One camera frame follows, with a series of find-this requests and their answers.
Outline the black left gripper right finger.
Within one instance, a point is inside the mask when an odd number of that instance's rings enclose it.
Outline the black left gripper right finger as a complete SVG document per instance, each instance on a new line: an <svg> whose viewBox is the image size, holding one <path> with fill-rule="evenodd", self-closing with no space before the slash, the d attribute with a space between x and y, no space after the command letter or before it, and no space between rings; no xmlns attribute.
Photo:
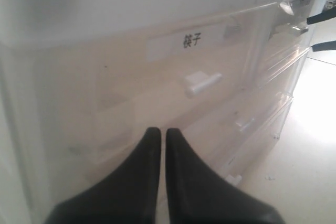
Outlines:
<svg viewBox="0 0 336 224"><path fill-rule="evenodd" d="M273 206L215 173L177 128L166 132L165 179L170 223L284 223Z"/></svg>

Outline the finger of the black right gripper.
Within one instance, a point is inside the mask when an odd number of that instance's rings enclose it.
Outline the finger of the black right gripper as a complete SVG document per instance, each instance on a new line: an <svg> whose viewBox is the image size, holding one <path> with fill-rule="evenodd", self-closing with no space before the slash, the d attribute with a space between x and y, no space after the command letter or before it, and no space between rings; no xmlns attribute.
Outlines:
<svg viewBox="0 0 336 224"><path fill-rule="evenodd" d="M336 50L336 41L326 41L311 46L313 52Z"/></svg>
<svg viewBox="0 0 336 224"><path fill-rule="evenodd" d="M312 25L312 24L316 24L316 23L320 23L326 20L330 20L336 17L336 8L331 8L328 9L324 12L321 12L317 15L311 16L307 18L307 24L308 25Z"/></svg>

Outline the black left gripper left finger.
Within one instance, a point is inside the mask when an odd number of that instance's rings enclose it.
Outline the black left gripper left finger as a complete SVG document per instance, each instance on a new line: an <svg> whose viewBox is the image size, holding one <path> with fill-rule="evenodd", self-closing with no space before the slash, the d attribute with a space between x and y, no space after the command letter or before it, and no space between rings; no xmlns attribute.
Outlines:
<svg viewBox="0 0 336 224"><path fill-rule="evenodd" d="M155 223L161 131L147 128L130 155L101 182L58 204L46 223Z"/></svg>

